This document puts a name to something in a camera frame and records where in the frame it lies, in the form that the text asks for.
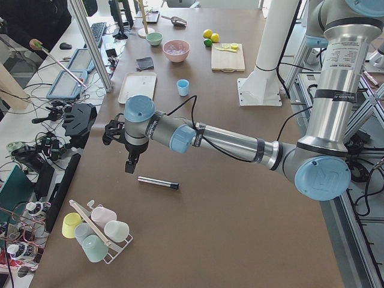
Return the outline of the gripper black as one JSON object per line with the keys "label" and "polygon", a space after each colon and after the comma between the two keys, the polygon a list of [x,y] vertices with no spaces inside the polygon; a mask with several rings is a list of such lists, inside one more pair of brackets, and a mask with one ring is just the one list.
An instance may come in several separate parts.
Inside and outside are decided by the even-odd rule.
{"label": "gripper black", "polygon": [[125,145],[125,148],[128,151],[128,161],[125,162],[125,173],[134,173],[136,163],[139,161],[140,155],[147,150],[148,143],[149,142],[145,142],[141,145],[127,143]]}

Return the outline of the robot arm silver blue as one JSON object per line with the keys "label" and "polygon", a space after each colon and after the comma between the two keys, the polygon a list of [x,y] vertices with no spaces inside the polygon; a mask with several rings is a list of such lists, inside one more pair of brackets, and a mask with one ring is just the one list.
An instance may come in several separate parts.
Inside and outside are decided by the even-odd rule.
{"label": "robot arm silver blue", "polygon": [[179,153],[191,146],[211,146],[237,160],[278,171],[311,199],[342,195],[351,181],[344,135],[369,44],[382,31],[382,1],[310,2],[307,35],[325,37],[328,46],[306,133],[294,145],[172,118],[157,111],[149,97],[130,97],[124,111],[126,171],[134,172],[149,140]]}

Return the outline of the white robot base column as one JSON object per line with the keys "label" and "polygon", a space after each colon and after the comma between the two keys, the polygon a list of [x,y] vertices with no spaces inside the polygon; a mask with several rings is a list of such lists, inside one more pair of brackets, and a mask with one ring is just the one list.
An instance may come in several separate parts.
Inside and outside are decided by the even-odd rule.
{"label": "white robot base column", "polygon": [[269,7],[254,70],[238,79],[241,106],[281,106],[277,68],[300,1],[273,0]]}

